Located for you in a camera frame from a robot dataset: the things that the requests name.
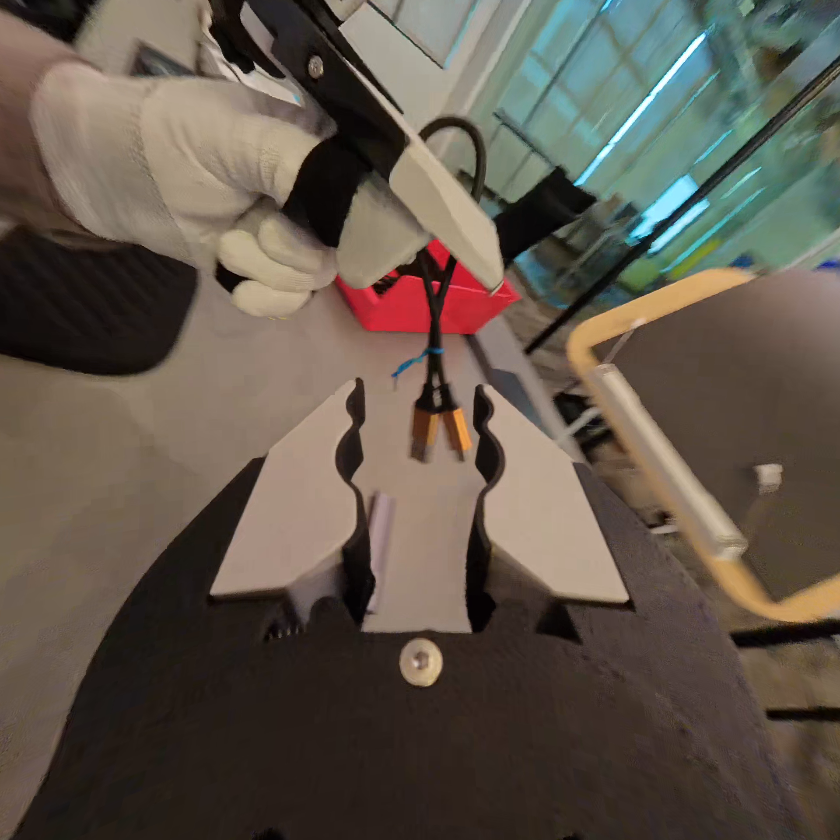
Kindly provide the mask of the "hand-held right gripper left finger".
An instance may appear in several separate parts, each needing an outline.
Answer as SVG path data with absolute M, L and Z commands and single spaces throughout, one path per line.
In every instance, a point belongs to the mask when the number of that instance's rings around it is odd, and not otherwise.
M 357 626 L 375 590 L 364 499 L 364 382 L 343 384 L 269 450 L 209 596 L 277 595 L 300 625 L 325 597 Z

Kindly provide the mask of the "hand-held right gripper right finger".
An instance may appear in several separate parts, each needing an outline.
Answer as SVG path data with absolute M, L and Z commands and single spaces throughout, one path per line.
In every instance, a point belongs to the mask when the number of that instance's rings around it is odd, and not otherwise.
M 539 634 L 572 634 L 568 605 L 630 609 L 572 457 L 491 385 L 477 386 L 473 421 L 485 485 L 466 555 L 470 631 L 515 604 Z

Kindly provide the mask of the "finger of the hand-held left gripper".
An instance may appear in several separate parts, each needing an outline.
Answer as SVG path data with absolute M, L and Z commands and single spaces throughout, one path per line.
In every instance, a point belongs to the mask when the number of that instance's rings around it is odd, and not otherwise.
M 389 175 L 392 192 L 420 227 L 495 295 L 505 273 L 495 225 L 418 133 L 403 127 L 408 145 Z

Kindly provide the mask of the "grey usb hub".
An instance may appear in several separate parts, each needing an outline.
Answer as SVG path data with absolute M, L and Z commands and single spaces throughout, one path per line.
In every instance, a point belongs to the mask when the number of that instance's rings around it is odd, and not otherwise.
M 385 591 L 395 515 L 396 499 L 381 490 L 376 491 L 371 498 L 368 515 L 374 589 L 366 605 L 366 616 L 378 613 Z

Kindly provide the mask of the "red storage bin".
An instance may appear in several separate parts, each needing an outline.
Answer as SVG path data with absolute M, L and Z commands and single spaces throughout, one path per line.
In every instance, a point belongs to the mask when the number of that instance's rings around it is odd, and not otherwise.
M 371 332 L 426 333 L 430 315 L 420 277 L 393 271 L 385 289 L 355 289 L 340 277 L 335 283 L 360 325 Z M 509 280 L 491 295 L 461 264 L 457 264 L 441 316 L 444 334 L 471 335 L 521 300 Z

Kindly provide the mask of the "blue twist tie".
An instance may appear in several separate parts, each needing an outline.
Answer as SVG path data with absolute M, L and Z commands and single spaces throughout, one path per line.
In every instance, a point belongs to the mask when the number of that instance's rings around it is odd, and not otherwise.
M 399 377 L 405 373 L 408 369 L 413 367 L 415 364 L 421 363 L 428 357 L 431 356 L 439 356 L 445 352 L 443 348 L 440 347 L 432 347 L 427 346 L 426 349 L 421 352 L 418 356 L 415 356 L 411 359 L 405 360 L 404 362 L 400 363 L 393 373 L 391 373 L 391 378 L 394 383 L 399 379 Z

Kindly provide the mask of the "person's left forearm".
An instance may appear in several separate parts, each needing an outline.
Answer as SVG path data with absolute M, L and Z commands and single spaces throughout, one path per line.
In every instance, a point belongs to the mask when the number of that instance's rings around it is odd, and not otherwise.
M 65 64 L 86 62 L 71 47 L 1 13 L 1 216 L 13 224 L 75 237 L 87 231 L 61 202 L 30 121 L 41 83 Z

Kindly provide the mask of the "person's left hand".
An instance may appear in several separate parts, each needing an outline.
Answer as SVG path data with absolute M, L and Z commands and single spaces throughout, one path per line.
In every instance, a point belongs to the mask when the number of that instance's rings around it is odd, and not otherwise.
M 54 66 L 29 118 L 60 201 L 89 233 L 177 259 L 232 302 L 285 318 L 337 274 L 334 249 L 281 212 L 331 129 L 314 112 L 201 78 L 112 77 Z

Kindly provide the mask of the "white adjustable stand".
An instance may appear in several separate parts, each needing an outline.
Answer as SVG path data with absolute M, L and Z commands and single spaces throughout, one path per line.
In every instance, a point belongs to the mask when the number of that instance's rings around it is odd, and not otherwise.
M 715 561 L 739 562 L 748 541 L 700 483 L 618 368 L 598 364 L 586 372 L 583 380 L 594 405 L 555 441 L 565 443 L 594 417 L 603 417 L 695 551 Z

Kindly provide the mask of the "black metal pole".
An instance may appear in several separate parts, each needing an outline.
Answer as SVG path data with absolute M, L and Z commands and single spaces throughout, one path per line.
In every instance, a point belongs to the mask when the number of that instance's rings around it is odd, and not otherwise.
M 615 285 L 624 270 L 644 257 L 653 243 L 675 226 L 679 220 L 688 215 L 701 201 L 712 194 L 724 181 L 729 178 L 744 162 L 752 158 L 755 153 L 770 142 L 782 129 L 797 117 L 814 100 L 821 96 L 839 78 L 839 58 L 836 57 L 821 70 L 813 79 L 804 85 L 791 100 L 785 103 L 773 117 L 762 126 L 745 144 L 740 146 L 732 156 L 718 167 L 698 188 L 678 205 L 675 210 L 658 222 L 651 232 L 632 247 L 618 262 L 610 268 L 579 297 L 564 309 L 561 314 L 542 329 L 525 347 L 527 356 L 533 355 L 541 349 L 555 333 L 566 326 L 574 317 L 607 289 Z

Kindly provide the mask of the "black quilted pad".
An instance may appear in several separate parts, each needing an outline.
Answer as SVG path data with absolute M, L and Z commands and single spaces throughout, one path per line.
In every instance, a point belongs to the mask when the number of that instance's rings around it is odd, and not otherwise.
M 139 246 L 71 249 L 16 228 L 1 246 L 1 355 L 90 375 L 137 375 L 172 352 L 195 270 Z

